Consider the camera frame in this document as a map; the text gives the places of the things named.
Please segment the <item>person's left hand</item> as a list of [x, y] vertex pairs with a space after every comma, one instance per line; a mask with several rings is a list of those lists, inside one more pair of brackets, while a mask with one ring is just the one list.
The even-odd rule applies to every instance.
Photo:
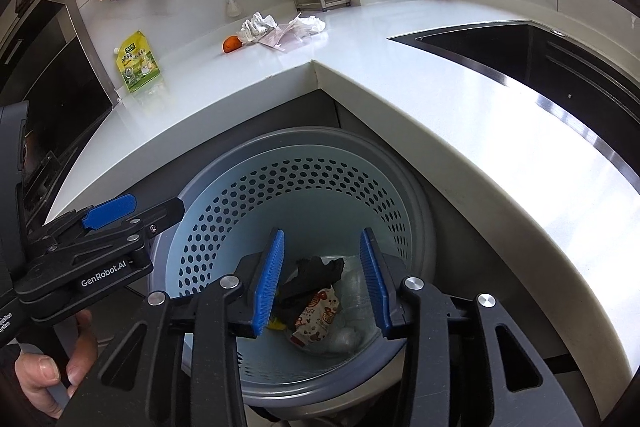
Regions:
[[[66, 395], [70, 398], [89, 373], [98, 358], [98, 340], [91, 329], [92, 313], [81, 310], [75, 315], [78, 337], [75, 350], [66, 365], [65, 373], [70, 387]], [[63, 408], [50, 394], [49, 389], [62, 383], [61, 372], [55, 361], [47, 355], [21, 351], [14, 363], [17, 381], [25, 397], [39, 412], [59, 419]]]

